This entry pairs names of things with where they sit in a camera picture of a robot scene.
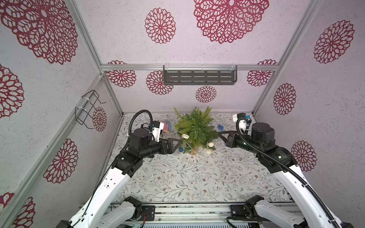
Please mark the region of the string lights with rattan balls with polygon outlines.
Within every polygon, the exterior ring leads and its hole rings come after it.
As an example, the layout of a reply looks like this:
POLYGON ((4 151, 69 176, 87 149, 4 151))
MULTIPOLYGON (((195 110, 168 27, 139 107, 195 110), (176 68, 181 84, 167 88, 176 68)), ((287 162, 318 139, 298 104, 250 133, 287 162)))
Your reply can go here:
POLYGON ((211 125, 192 125, 178 128, 178 134, 182 139, 183 153, 196 155, 203 150, 211 153, 216 150, 215 143, 218 140, 218 132, 211 125))

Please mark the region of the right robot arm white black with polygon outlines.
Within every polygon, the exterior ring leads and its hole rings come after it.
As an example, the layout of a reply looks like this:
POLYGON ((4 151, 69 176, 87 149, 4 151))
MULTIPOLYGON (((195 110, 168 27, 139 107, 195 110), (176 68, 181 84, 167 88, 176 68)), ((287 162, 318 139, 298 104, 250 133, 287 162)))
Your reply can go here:
POLYGON ((352 224, 341 221, 323 202, 289 150, 275 144, 275 131, 267 123, 254 123, 251 134, 245 134, 239 124, 235 131, 219 132, 218 136, 226 146, 241 148, 255 154, 258 161, 267 168, 285 187, 302 216, 281 209, 261 196, 246 200, 242 217, 231 219, 244 221, 270 221, 281 228, 351 228, 352 224))

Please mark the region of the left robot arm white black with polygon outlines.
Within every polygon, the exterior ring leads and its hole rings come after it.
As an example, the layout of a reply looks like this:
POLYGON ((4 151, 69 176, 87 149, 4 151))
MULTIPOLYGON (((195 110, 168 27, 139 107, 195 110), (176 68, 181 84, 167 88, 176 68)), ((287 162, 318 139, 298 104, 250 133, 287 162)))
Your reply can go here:
POLYGON ((126 148, 115 157, 101 183, 86 204, 70 219, 58 223, 58 228, 116 228, 125 221, 138 220, 142 214, 141 201, 128 197, 122 204, 107 213, 106 210, 120 189, 142 166, 144 158, 156 154, 173 154, 180 139, 156 139, 159 131, 149 132, 139 128, 129 134, 126 148))

